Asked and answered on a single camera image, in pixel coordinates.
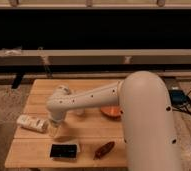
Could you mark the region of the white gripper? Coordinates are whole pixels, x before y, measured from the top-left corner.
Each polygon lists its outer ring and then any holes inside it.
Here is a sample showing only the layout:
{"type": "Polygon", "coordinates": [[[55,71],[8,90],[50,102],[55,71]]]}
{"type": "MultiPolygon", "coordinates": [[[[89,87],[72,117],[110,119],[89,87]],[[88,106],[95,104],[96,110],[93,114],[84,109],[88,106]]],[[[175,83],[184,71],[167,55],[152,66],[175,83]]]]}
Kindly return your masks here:
{"type": "Polygon", "coordinates": [[[51,138],[56,138],[59,136],[60,124],[62,123],[61,119],[56,119],[52,115],[49,115],[49,126],[48,126],[48,134],[51,138]]]}

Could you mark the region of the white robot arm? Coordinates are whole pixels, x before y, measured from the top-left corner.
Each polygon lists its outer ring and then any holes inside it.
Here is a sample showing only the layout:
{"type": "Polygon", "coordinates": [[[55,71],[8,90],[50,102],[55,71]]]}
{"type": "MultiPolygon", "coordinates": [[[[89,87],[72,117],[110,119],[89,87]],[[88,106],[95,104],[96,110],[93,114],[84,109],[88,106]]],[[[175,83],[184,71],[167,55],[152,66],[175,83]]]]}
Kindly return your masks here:
{"type": "Polygon", "coordinates": [[[170,96],[158,75],[138,71],[76,94],[61,86],[46,102],[57,125],[69,110],[112,105],[120,107],[129,171],[182,171],[170,96]]]}

